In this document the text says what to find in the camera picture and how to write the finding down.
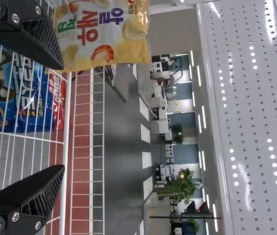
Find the snack bag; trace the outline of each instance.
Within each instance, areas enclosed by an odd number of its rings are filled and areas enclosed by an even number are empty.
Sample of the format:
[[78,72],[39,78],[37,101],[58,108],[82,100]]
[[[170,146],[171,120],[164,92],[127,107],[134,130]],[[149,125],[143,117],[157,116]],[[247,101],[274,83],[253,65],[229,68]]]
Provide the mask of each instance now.
[[64,70],[150,63],[149,0],[77,0],[57,7],[55,31]]
[[63,130],[65,115],[66,82],[63,81],[58,75],[50,74],[48,92],[51,95],[51,100],[50,102],[48,101],[48,104],[52,104],[53,101],[53,121],[55,123],[54,130]]
[[44,67],[2,47],[0,56],[0,131],[17,133],[50,130],[52,94],[47,91],[48,76]]

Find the white floor stripe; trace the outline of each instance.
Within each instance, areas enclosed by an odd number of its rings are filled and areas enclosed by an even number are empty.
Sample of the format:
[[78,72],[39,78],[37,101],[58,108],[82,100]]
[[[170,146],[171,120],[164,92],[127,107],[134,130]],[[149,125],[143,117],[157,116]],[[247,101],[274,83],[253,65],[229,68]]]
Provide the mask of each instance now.
[[142,124],[140,124],[140,134],[142,141],[150,143],[150,131]]
[[145,230],[144,230],[144,220],[140,223],[139,225],[139,234],[140,235],[144,235],[145,234]]
[[137,80],[137,67],[136,67],[136,64],[133,65],[133,75],[134,75],[134,77]]
[[143,100],[141,99],[141,97],[139,97],[139,110],[142,113],[142,115],[144,115],[144,117],[149,120],[149,110],[147,108],[147,106],[145,105],[145,103],[143,102]]
[[143,182],[144,200],[146,200],[149,194],[152,192],[152,186],[153,186],[153,183],[152,183],[152,176],[151,176]]
[[143,169],[151,166],[151,153],[142,152],[143,155]]

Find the potted plant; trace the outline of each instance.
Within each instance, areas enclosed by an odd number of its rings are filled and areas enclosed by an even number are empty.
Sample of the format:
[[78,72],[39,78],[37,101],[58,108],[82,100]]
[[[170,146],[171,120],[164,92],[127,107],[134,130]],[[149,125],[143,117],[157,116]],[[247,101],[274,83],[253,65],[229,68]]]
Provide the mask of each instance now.
[[195,234],[197,234],[197,233],[200,232],[201,227],[199,226],[199,224],[197,223],[196,220],[194,220],[194,219],[189,219],[189,220],[187,220],[187,222],[193,226],[193,228],[194,228],[194,230],[195,230]]
[[173,133],[174,134],[179,134],[179,133],[183,133],[183,128],[182,128],[182,125],[181,124],[174,124],[172,126],[172,130],[173,130]]
[[173,178],[164,188],[155,188],[154,191],[158,193],[158,196],[173,197],[177,203],[185,200],[184,203],[188,205],[196,190],[192,182],[194,172],[187,168],[181,169],[178,174],[183,177]]

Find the wire rack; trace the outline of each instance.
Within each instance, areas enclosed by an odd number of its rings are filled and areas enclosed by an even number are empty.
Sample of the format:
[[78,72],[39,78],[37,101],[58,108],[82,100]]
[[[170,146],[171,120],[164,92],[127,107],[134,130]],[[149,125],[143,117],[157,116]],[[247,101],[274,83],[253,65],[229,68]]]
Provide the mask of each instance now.
[[[54,1],[45,0],[48,4],[48,14],[56,14]],[[12,55],[12,65],[16,53]],[[8,81],[8,96],[12,80],[11,66]],[[46,112],[44,113],[43,130],[37,131],[37,116],[33,132],[28,132],[28,114],[30,105],[26,106],[27,115],[25,132],[17,133],[18,115],[15,128],[12,132],[0,131],[0,190],[14,182],[36,173],[50,165],[64,164],[65,176],[62,182],[61,193],[49,218],[47,225],[39,232],[40,235],[76,235],[76,234],[104,234],[104,77],[94,70],[59,74],[53,72],[54,79],[58,79],[60,87],[53,89],[52,108],[59,107],[61,99],[54,99],[61,93],[62,86],[66,86],[64,128],[47,131]],[[24,82],[24,72],[20,76],[21,85]],[[33,76],[29,78],[32,90]],[[47,91],[50,84],[50,75],[45,83]],[[17,114],[21,111],[20,98],[16,100]],[[47,97],[43,103],[47,108]],[[3,123],[9,112],[7,103],[4,110]],[[59,115],[51,122],[56,125]]]

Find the shrimp image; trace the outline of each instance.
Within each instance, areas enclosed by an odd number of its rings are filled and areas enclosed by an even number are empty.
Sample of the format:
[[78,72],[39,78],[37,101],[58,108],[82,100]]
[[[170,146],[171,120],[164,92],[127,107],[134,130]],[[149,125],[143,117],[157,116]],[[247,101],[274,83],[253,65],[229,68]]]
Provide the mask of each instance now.
[[114,51],[111,46],[109,45],[102,45],[100,47],[97,47],[94,51],[94,53],[91,55],[91,60],[94,60],[97,54],[101,52],[106,52],[107,55],[105,56],[105,59],[107,62],[110,62],[110,60],[114,59]]

